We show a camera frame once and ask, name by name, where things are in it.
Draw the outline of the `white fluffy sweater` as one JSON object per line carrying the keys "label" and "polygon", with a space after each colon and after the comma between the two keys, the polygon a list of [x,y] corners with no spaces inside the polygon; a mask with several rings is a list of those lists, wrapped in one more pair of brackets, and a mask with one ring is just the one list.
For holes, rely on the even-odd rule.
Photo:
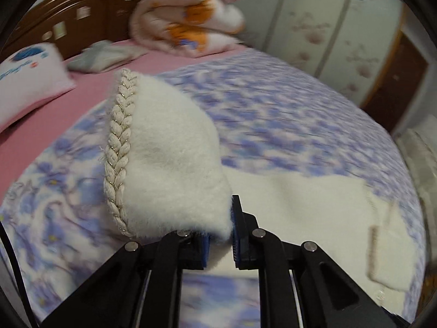
{"label": "white fluffy sweater", "polygon": [[120,231],[158,239],[176,230],[212,240],[206,272],[249,279],[231,259],[234,195],[273,233],[312,240],[375,303],[405,314],[418,258],[397,198],[363,178],[303,164],[278,171],[225,166],[210,117],[175,87],[130,70],[117,75],[104,192]]}

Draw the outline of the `beige lace covered furniture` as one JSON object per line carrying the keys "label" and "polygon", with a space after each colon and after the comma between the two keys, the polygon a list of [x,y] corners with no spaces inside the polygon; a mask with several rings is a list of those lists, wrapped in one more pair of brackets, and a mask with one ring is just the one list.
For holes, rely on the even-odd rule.
{"label": "beige lace covered furniture", "polygon": [[395,138],[422,202],[429,242],[436,246],[436,117],[428,115]]}

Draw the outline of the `pink bed sheet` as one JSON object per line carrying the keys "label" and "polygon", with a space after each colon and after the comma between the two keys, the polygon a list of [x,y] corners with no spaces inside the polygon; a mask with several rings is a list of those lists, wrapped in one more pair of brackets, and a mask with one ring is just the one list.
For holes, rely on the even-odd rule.
{"label": "pink bed sheet", "polygon": [[[125,65],[140,73],[156,75],[188,65],[227,58],[245,50],[233,50],[201,58],[185,58],[151,51]],[[72,73],[76,87],[35,109],[1,133],[1,197],[36,157],[91,108],[102,102],[113,85],[114,70],[107,73]]]}

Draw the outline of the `dark wooden door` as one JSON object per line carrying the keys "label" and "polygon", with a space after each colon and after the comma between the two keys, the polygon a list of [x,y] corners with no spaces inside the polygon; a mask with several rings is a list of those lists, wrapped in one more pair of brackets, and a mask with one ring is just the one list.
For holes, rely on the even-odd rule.
{"label": "dark wooden door", "polygon": [[415,45],[401,33],[375,90],[361,109],[392,133],[413,101],[428,66]]}

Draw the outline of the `grey folded cloth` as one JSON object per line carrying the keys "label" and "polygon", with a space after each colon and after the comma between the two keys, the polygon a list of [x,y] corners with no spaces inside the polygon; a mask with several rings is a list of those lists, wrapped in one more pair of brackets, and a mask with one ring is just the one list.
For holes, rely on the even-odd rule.
{"label": "grey folded cloth", "polygon": [[108,40],[95,42],[67,63],[70,71],[105,73],[146,55],[148,49],[138,45],[119,45]]}

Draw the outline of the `white pillow blue print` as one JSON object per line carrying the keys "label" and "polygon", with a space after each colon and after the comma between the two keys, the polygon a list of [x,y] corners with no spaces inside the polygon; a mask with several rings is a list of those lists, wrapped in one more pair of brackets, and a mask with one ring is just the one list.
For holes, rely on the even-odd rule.
{"label": "white pillow blue print", "polygon": [[1,63],[1,131],[76,87],[52,43],[22,48]]}

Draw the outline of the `folded pink bear quilt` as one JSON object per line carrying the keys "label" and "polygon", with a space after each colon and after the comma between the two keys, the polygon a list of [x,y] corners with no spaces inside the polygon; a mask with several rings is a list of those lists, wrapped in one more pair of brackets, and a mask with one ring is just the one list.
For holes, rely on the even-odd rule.
{"label": "folded pink bear quilt", "polygon": [[245,26],[236,1],[141,0],[130,17],[130,38],[148,49],[188,58],[233,50]]}

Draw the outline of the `floral sliding wardrobe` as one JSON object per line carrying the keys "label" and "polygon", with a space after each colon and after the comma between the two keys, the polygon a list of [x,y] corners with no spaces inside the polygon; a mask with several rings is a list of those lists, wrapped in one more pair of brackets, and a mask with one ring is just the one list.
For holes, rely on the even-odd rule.
{"label": "floral sliding wardrobe", "polygon": [[374,90],[404,22],[402,0],[238,0],[239,37],[355,105]]}

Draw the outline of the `dark wooden headboard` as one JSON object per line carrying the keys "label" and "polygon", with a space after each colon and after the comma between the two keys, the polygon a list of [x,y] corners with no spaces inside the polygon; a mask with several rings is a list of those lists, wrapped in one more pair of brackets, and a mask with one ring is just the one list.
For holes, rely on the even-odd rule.
{"label": "dark wooden headboard", "polygon": [[44,0],[20,20],[1,51],[1,60],[41,42],[53,43],[68,59],[101,40],[127,40],[130,16],[140,1]]}

